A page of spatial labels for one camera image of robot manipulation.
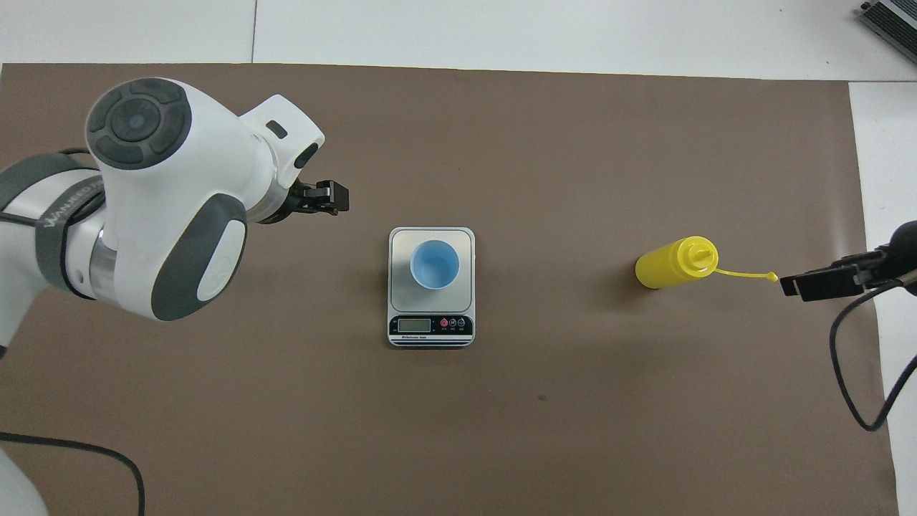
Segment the digital scale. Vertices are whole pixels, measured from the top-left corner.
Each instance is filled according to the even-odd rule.
[[[458,255],[458,273],[442,288],[412,274],[418,246],[442,241]],[[399,347],[458,348],[474,340],[474,233],[468,228],[395,228],[389,235],[389,342]]]

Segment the scale control panel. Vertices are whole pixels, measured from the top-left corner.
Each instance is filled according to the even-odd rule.
[[[389,321],[389,341],[404,347],[462,347],[474,339],[467,315],[399,315]]]

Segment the brown surface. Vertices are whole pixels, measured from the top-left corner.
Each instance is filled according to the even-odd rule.
[[[238,113],[287,96],[327,135],[305,175],[352,211],[254,227],[228,291],[175,323],[46,292],[0,365],[6,430],[126,453],[151,515],[897,513],[888,435],[831,371],[844,301],[632,274],[691,234],[779,274],[863,251],[846,84],[8,64],[0,166],[79,144],[100,94],[156,74]],[[477,235],[465,350],[386,342],[387,237],[412,225]],[[871,412],[874,314],[842,333]],[[54,514],[132,510],[108,459],[6,449]]]

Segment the white table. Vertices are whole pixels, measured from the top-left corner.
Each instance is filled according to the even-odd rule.
[[[917,175],[909,174],[917,163],[917,65],[855,20],[858,4],[0,0],[0,62],[310,62],[851,81],[872,248],[917,219]],[[892,292],[877,310],[888,389],[917,353],[917,329],[908,324],[917,299]],[[917,515],[915,385],[905,388],[889,428],[900,514]]]

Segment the black vent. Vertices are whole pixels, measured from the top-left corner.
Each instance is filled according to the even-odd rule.
[[[898,8],[912,18],[917,19],[917,2],[914,0],[891,0],[891,3],[898,6]]]
[[[909,59],[917,61],[917,30],[891,9],[881,3],[875,3],[863,13],[862,19],[883,39],[904,51]]]

